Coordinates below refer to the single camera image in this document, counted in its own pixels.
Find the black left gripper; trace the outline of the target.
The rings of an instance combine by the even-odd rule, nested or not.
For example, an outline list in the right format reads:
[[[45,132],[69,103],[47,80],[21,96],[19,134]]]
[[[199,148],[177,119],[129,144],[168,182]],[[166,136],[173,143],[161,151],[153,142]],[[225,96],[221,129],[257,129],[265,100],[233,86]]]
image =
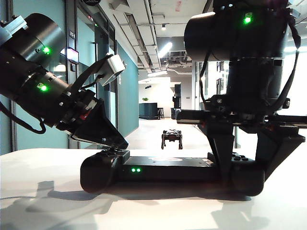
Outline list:
[[[104,100],[94,95],[91,90],[77,92],[65,107],[57,129],[69,132],[75,141],[126,149],[128,142],[106,117]]]

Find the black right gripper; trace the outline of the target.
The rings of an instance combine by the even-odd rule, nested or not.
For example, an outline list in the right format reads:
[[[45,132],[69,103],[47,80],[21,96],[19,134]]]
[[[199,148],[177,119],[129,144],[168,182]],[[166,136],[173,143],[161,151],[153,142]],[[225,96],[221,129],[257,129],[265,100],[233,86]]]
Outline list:
[[[223,184],[231,186],[233,126],[240,127],[249,133],[255,133],[261,127],[306,129],[306,116],[277,114],[277,111],[288,108],[288,103],[290,101],[285,96],[264,100],[217,94],[204,101],[203,110],[180,110],[176,114],[176,120],[179,124],[221,125],[207,126],[207,139]],[[273,171],[303,142],[305,142],[305,137],[297,133],[259,132],[256,162],[264,169],[264,179],[267,180]]]

